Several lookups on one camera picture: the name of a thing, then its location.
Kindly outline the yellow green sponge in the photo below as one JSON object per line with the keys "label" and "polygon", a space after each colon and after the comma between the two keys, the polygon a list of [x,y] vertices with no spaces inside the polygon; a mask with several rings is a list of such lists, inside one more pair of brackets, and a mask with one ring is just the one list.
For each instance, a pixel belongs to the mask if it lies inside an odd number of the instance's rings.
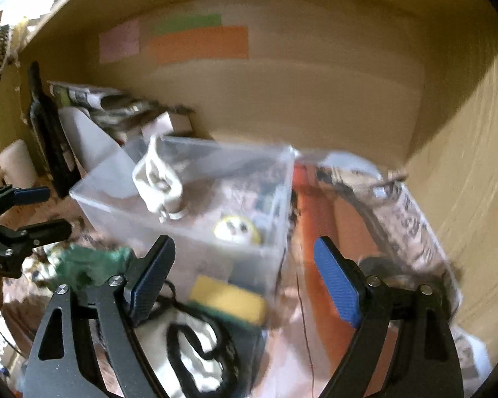
{"label": "yellow green sponge", "polygon": [[191,289],[188,304],[254,327],[262,327],[267,314],[267,302],[260,295],[202,275]]}

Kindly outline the orange sticky note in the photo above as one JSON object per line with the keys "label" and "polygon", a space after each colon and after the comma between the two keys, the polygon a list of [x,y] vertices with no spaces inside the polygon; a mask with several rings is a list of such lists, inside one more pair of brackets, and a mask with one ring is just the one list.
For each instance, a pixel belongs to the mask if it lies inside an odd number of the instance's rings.
{"label": "orange sticky note", "polygon": [[147,50],[158,65],[201,59],[248,59],[245,26],[203,27],[150,39]]}

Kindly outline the yellow smiley ball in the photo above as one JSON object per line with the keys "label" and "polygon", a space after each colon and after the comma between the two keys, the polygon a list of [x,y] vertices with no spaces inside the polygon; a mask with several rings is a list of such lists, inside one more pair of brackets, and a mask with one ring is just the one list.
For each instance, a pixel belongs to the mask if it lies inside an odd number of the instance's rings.
{"label": "yellow smiley ball", "polygon": [[242,245],[259,245],[262,242],[262,237],[254,223],[238,215],[220,218],[213,233],[217,239],[224,242]]}

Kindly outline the white mug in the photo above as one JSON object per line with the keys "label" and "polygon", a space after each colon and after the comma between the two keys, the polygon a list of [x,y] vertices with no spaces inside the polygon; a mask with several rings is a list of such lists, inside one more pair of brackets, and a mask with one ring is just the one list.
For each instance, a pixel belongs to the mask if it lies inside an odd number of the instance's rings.
{"label": "white mug", "polygon": [[12,185],[29,189],[36,185],[38,174],[31,160],[27,144],[17,139],[0,153],[0,187]]}

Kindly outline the green knitted cloth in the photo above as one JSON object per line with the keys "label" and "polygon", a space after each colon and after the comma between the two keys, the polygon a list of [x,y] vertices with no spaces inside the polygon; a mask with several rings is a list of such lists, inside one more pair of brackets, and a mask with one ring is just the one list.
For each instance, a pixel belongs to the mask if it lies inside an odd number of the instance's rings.
{"label": "green knitted cloth", "polygon": [[48,254],[52,265],[45,286],[57,290],[65,284],[72,290],[102,285],[114,275],[123,274],[133,257],[133,250],[125,246],[112,249],[95,249],[71,244],[67,247],[53,247]]}

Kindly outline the green sticky note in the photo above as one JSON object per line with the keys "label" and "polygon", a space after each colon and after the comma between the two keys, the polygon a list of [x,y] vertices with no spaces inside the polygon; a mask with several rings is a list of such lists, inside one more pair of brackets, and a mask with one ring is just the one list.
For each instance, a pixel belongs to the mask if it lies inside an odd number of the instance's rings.
{"label": "green sticky note", "polygon": [[177,15],[162,20],[154,27],[155,35],[166,35],[172,33],[181,33],[189,30],[218,27],[221,26],[222,15],[207,14],[207,15]]}

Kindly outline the black white eye mask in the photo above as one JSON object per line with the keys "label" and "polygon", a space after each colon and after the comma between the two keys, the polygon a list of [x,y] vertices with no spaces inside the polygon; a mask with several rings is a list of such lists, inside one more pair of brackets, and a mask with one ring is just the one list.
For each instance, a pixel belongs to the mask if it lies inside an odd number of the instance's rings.
{"label": "black white eye mask", "polygon": [[135,329],[144,355],[169,397],[230,397],[239,384],[240,360],[223,322],[174,299]]}

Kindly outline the black wine bottle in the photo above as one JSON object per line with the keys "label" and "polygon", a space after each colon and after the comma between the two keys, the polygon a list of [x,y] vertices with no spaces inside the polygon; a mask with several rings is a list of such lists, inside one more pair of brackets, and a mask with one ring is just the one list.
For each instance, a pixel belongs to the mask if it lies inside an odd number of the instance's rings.
{"label": "black wine bottle", "polygon": [[81,180],[72,149],[64,134],[53,99],[45,92],[37,61],[29,67],[29,127],[33,130],[44,168],[57,195],[64,199],[72,187]]}

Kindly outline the white paper sheet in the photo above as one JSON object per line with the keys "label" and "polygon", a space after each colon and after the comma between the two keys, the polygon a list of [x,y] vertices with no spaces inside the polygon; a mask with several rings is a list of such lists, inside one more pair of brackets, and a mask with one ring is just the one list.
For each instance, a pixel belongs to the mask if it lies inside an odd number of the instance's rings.
{"label": "white paper sheet", "polygon": [[125,150],[78,107],[63,107],[58,116],[79,165],[86,172],[93,171],[113,157],[122,166],[133,168],[135,163]]}

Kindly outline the clear plastic bin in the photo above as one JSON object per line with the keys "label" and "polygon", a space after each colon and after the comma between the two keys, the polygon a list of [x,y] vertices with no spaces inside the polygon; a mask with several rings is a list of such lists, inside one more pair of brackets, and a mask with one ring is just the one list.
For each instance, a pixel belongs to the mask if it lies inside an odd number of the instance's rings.
{"label": "clear plastic bin", "polygon": [[[136,165],[147,143],[137,138],[123,149]],[[188,211],[181,220],[160,223],[133,183],[135,165],[122,166],[113,157],[77,183],[71,196],[99,233],[139,257],[158,236],[172,237],[176,257],[169,279],[181,298],[203,275],[273,301],[287,250],[293,148],[162,138],[160,154],[182,181]],[[262,242],[242,245],[217,239],[216,223],[230,215],[251,220]]]}

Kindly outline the stack of newspapers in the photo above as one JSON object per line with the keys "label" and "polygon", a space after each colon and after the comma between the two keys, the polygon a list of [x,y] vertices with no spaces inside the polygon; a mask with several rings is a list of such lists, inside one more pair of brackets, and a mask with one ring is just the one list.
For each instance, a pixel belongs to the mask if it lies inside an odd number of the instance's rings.
{"label": "stack of newspapers", "polygon": [[118,89],[51,82],[49,91],[60,107],[81,109],[120,144],[141,136],[184,136],[193,133],[193,110],[138,98]]}

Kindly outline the pink sticky note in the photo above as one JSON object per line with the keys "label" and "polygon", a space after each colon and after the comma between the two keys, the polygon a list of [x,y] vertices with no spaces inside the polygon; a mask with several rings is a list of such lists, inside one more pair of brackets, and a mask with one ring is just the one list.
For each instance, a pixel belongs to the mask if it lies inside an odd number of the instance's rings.
{"label": "pink sticky note", "polygon": [[140,52],[140,24],[138,19],[119,24],[99,35],[101,64],[118,62]]}

